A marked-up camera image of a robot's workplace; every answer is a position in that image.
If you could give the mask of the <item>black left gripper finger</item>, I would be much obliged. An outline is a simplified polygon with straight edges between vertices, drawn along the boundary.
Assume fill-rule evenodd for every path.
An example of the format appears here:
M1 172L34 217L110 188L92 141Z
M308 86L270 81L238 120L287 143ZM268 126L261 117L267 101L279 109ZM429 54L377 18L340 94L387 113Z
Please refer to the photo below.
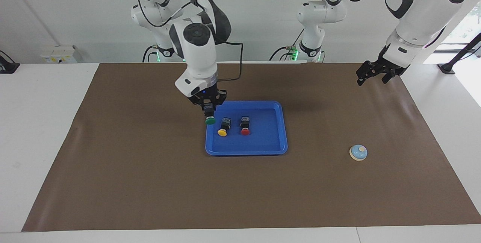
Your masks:
M382 78L383 84L387 84L392 78L403 75L406 70L407 68L390 69Z
M378 75L378 70L377 62L364 62L357 70L357 84L363 85L367 79Z

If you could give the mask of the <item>yellow push button switch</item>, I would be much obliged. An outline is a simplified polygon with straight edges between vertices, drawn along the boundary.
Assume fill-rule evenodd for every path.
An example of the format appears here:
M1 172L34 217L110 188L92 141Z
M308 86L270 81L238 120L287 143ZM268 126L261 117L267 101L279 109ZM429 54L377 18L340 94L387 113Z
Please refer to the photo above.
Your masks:
M230 128L231 118L223 117L221 121L221 127L218 129L218 135L221 137L226 137Z

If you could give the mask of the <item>blue plastic tray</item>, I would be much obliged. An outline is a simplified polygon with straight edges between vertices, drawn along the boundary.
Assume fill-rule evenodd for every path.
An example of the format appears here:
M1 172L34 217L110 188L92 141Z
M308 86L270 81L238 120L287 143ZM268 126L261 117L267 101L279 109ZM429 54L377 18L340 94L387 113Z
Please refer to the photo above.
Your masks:
M250 118L250 134L241 134L241 118ZM223 117L231 118L226 137L218 135ZM226 101L215 112L216 122L206 128L206 152L211 156L282 155L287 134L282 106L276 101Z

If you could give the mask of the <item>light blue desk bell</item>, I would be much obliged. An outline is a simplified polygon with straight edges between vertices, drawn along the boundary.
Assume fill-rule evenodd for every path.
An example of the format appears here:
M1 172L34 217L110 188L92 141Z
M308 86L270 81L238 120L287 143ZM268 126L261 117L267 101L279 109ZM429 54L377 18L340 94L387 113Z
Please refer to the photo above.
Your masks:
M349 154L352 159L356 161L363 161L368 156L368 149L361 144L356 144L350 147Z

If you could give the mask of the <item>black angled stand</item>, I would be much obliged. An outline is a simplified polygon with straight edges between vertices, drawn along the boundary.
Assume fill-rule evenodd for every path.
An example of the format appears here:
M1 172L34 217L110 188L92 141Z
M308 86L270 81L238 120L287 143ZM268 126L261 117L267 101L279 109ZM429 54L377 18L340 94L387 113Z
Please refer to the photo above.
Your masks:
M444 64L437 64L438 69L443 74L455 74L453 71L453 67L455 64L464 59L466 54L470 53L472 49L479 45L481 42L481 32L472 40L470 41L462 50L460 50L448 63Z

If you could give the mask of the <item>brown table mat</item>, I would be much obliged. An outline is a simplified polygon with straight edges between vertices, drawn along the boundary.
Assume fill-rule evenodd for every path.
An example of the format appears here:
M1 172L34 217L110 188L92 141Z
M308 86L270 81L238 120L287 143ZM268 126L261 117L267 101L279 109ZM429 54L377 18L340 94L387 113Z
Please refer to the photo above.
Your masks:
M23 231L481 224L402 80L357 67L246 65L219 86L280 102L287 152L218 157L182 65L101 64Z

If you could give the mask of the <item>black stand foot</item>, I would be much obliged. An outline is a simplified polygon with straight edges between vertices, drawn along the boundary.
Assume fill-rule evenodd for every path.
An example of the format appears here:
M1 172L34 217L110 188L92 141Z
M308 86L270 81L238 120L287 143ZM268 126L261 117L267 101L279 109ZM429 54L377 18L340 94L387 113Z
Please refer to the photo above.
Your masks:
M0 74L13 74L20 64L15 62L7 53L0 50Z

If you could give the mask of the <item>white wall socket box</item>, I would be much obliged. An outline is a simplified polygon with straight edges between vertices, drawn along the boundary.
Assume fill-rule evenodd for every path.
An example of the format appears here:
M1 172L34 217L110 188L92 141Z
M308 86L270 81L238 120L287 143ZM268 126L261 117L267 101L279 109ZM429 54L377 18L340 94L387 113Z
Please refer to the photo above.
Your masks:
M44 63L51 64L75 64L79 63L79 53L75 46L43 46L40 57Z

